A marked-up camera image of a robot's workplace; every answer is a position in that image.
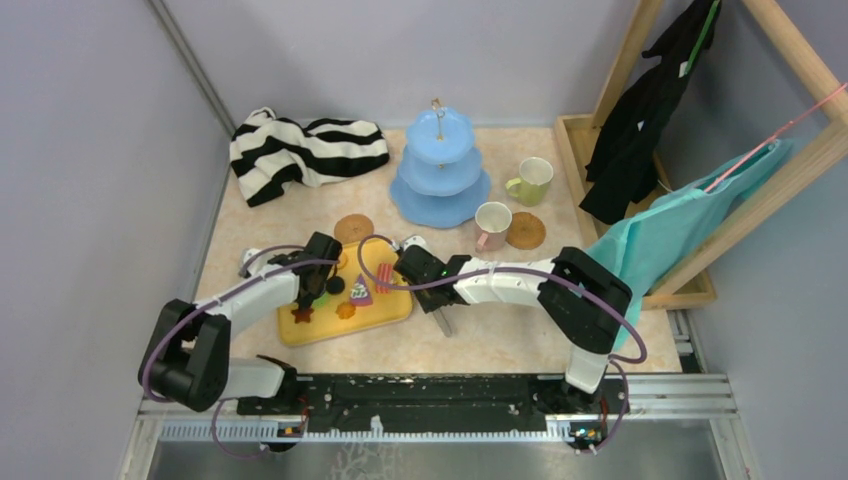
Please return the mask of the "red striped cake slice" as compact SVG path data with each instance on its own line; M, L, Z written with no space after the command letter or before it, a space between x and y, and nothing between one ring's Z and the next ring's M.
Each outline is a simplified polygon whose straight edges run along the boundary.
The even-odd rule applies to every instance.
M389 294L392 292L393 280L393 265L391 263L380 263L377 270L378 282L375 283L376 292L378 294Z

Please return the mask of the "yellow plastic tray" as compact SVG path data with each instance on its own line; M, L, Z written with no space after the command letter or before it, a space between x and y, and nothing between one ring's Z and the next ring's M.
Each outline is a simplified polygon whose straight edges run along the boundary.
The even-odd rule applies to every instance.
M311 322L295 324L291 311L297 309L295 304L281 307L277 311L278 337L287 346L301 346L362 330L375 328L385 324L406 319L413 310L412 294L407 291L392 288L389 294L378 294L375 283L364 275L357 256L358 245L349 243L343 247L349 259L344 269L337 268L334 276L345 280L346 289L340 295L332 298L320 309L313 309ZM374 303L368 307L359 307L350 319L339 319L335 313L342 302L349 302L351 287L359 274L366 277Z

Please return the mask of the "blue three-tier cake stand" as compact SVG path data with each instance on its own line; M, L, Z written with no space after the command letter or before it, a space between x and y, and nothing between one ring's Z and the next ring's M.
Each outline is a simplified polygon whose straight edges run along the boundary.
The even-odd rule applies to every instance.
M487 201L491 180L470 118L440 100L405 131L406 145L390 197L408 222L450 229Z

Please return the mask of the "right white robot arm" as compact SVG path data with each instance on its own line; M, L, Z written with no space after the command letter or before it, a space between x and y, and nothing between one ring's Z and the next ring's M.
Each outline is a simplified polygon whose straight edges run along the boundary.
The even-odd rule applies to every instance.
M393 266L414 287L426 312L451 305L502 303L538 308L572 343L563 398L576 412L602 398L607 370L631 289L576 247L533 262L485 261L454 255L443 262L421 245L401 249Z

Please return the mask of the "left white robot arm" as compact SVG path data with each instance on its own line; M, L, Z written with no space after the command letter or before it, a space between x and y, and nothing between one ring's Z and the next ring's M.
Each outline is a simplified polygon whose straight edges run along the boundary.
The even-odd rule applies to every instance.
M293 369L273 358L234 358L233 338L278 308L302 312L325 291L342 253L341 243L315 232L306 245L268 260L256 252L247 278L199 303L180 299L161 309L138 371L150 400L203 412L221 400L260 398L277 414L292 411L298 384Z

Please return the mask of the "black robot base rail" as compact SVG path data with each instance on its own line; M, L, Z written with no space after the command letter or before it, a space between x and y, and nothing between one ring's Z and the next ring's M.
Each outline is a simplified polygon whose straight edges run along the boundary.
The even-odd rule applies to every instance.
M627 388L616 376L585 393L559 374L302 374L236 411L293 416L278 434L295 441L552 441L589 453L629 412Z

